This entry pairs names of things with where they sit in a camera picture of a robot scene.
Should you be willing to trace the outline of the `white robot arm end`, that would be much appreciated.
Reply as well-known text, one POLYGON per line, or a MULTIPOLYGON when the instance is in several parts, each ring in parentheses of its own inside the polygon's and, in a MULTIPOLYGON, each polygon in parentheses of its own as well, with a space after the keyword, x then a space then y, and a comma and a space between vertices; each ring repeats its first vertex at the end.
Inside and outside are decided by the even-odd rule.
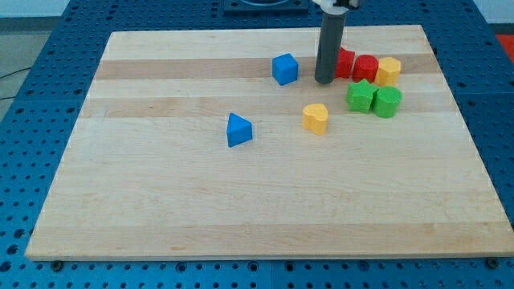
POLYGON ((366 0, 312 0, 323 12, 332 15, 343 15, 349 10, 359 9, 366 0))

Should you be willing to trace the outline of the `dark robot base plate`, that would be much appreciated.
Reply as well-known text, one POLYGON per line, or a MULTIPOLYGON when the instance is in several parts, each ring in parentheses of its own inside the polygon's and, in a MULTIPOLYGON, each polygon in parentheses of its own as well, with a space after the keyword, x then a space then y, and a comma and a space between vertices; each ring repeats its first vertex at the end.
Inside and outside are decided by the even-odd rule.
POLYGON ((309 0, 222 0, 224 14, 308 12, 309 0))

